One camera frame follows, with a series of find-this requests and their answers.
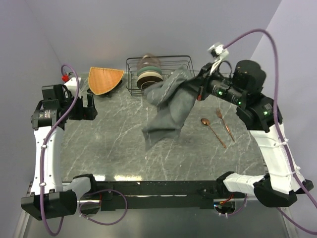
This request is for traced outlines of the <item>grey cloth napkin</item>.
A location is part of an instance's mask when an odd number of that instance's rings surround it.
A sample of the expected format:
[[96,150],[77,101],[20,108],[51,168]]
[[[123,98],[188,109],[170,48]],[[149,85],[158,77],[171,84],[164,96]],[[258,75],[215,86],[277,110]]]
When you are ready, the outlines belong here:
[[144,90],[148,103],[157,108],[156,116],[142,128],[146,151],[161,140],[179,137],[198,95],[194,82],[191,72],[181,66],[165,81]]

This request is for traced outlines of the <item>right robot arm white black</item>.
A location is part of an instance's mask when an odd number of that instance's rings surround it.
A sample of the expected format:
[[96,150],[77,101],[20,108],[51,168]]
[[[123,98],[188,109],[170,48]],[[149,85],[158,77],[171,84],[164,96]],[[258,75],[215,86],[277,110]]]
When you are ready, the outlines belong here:
[[219,196],[227,198],[232,193],[253,195],[270,208],[289,207],[297,195],[310,191],[312,181],[303,178],[295,166],[286,138],[283,118],[277,112],[274,120],[274,100],[262,93],[266,73],[252,60],[236,64],[233,76],[225,77],[218,70],[210,72],[213,63],[207,63],[195,77],[199,101],[213,95],[236,105],[236,115],[256,140],[267,172],[262,176],[240,175],[226,172],[217,178]]

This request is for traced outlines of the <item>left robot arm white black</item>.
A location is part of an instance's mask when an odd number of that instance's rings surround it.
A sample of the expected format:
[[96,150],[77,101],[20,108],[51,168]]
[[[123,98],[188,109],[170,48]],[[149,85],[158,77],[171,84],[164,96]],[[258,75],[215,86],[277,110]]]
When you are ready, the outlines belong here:
[[73,215],[77,200],[93,199],[98,194],[92,174],[75,176],[62,184],[60,153],[67,120],[94,120],[97,116],[94,97],[87,94],[88,105],[76,96],[76,89],[62,84],[42,87],[43,98],[31,116],[36,142],[35,174],[30,195],[21,199],[21,207],[36,220]]

